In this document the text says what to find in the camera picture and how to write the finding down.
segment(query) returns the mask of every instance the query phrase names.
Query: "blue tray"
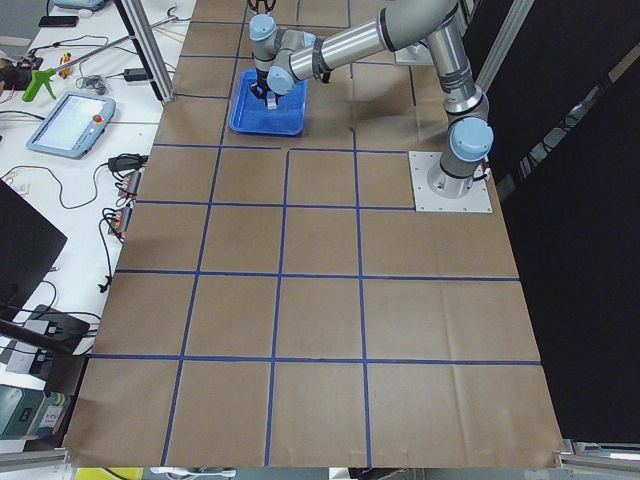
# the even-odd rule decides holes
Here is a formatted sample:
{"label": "blue tray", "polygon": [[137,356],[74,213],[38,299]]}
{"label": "blue tray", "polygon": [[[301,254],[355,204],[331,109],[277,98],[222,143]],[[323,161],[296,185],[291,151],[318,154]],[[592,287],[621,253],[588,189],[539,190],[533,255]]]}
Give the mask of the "blue tray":
{"label": "blue tray", "polygon": [[255,68],[242,72],[233,102],[229,127],[240,133],[263,135],[298,135],[304,128],[304,108],[307,100],[307,82],[298,82],[288,95],[280,97],[278,108],[267,109],[264,100],[251,93],[251,84],[257,80]]}

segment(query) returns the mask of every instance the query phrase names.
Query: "computer monitor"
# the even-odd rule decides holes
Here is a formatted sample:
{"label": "computer monitor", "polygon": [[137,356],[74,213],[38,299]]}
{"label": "computer monitor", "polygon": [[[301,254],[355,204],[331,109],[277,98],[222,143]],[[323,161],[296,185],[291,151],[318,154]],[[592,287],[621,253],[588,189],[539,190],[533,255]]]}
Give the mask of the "computer monitor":
{"label": "computer monitor", "polygon": [[0,181],[0,335],[28,344],[22,366],[38,351],[71,354],[89,324],[38,306],[25,326],[11,322],[60,255],[67,238],[35,208]]}
{"label": "computer monitor", "polygon": [[66,241],[62,232],[0,181],[0,319],[13,320]]}

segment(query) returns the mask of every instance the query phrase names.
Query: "metal frame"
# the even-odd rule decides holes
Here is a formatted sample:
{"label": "metal frame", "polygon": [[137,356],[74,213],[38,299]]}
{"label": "metal frame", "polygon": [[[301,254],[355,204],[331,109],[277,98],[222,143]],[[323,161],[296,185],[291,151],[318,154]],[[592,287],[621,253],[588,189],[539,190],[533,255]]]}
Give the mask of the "metal frame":
{"label": "metal frame", "polygon": [[142,66],[150,78],[156,98],[166,105],[175,99],[175,88],[169,77],[160,48],[156,42],[149,19],[141,0],[115,0],[122,21],[132,37]]}
{"label": "metal frame", "polygon": [[42,452],[2,453],[0,454],[0,473],[68,465],[71,464],[71,455],[71,451],[66,448]]}
{"label": "metal frame", "polygon": [[557,460],[558,467],[573,471],[640,478],[640,462],[634,460],[565,453],[559,454]]}
{"label": "metal frame", "polygon": [[511,5],[509,13],[507,13],[507,17],[496,36],[496,40],[493,42],[491,50],[489,50],[482,70],[478,74],[476,83],[485,93],[489,91],[498,70],[502,66],[502,62],[507,53],[509,53],[513,41],[529,14],[529,10],[533,7],[533,2],[534,0],[514,0]]}

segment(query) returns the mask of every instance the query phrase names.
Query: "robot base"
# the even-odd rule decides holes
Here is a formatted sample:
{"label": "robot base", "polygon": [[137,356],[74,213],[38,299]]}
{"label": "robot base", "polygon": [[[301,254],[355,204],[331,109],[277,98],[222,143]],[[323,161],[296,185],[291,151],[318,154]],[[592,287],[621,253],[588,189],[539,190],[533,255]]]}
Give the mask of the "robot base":
{"label": "robot base", "polygon": [[[440,152],[409,152],[413,198],[417,212],[437,213],[493,213],[489,192],[484,180],[473,182],[464,197],[449,199],[435,193],[427,183],[427,173],[440,161]],[[479,166],[475,176],[482,175]]]}

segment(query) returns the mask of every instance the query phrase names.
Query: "black wall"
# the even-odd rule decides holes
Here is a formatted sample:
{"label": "black wall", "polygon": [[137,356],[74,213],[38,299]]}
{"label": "black wall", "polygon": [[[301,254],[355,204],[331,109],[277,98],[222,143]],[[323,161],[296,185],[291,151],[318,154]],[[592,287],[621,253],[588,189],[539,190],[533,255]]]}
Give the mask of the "black wall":
{"label": "black wall", "polygon": [[[511,1],[483,0],[464,36],[480,73]],[[538,0],[491,85],[497,181],[640,42],[638,0]]]}
{"label": "black wall", "polygon": [[640,60],[503,211],[563,436],[639,443]]}

